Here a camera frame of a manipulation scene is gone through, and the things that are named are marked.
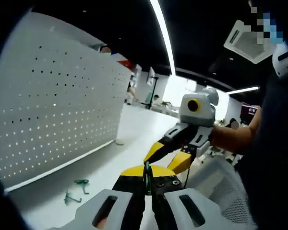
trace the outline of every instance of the wire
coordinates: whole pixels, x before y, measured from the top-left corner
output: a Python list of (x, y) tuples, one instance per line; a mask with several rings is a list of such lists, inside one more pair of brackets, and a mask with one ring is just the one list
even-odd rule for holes
[(189, 178), (189, 173), (190, 173), (190, 168), (188, 169), (187, 179), (186, 179), (186, 182), (184, 183), (183, 188), (186, 188), (186, 186), (187, 186), (187, 182), (188, 182), (188, 178)]

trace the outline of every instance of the ceiling light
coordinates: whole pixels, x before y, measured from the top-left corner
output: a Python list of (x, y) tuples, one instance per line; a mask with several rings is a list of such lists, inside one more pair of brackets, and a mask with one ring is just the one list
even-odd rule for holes
[(255, 87), (250, 87), (250, 88), (246, 88), (246, 89), (242, 89), (242, 90), (235, 90), (235, 91), (231, 91), (231, 92), (227, 92), (226, 94), (234, 94), (234, 93), (239, 93), (239, 92), (247, 92), (247, 91), (253, 91), (253, 90), (258, 90), (259, 87), (255, 86)]
[(162, 14), (162, 10), (161, 7), (159, 5), (158, 0), (150, 0), (150, 3), (152, 4), (152, 7), (154, 9), (154, 12), (156, 14), (160, 29), (161, 29), (161, 33), (163, 36), (163, 40), (165, 43), (165, 47), (167, 49), (167, 53), (168, 53), (168, 60), (169, 60), (169, 65), (171, 67), (171, 72), (172, 75), (175, 76), (176, 72), (175, 72), (175, 65), (174, 65), (174, 58), (173, 58), (173, 52), (172, 52), (172, 47), (171, 47), (171, 43), (169, 40), (169, 35), (168, 35), (168, 30), (167, 30), (167, 26), (165, 24), (165, 20)]

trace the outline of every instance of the robotic hand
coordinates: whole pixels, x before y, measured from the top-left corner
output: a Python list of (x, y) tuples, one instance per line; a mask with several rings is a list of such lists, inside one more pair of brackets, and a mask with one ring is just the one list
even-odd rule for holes
[[(210, 104), (218, 104), (215, 89), (185, 95), (180, 123), (151, 147), (144, 165), (123, 171), (112, 190), (101, 191), (78, 208), (75, 219), (61, 229), (97, 229), (106, 220), (105, 230), (138, 230), (148, 195), (160, 230), (235, 229), (217, 204), (194, 189), (183, 189), (176, 176), (209, 147), (215, 121), (215, 108)], [(150, 165), (179, 148), (168, 168)]]

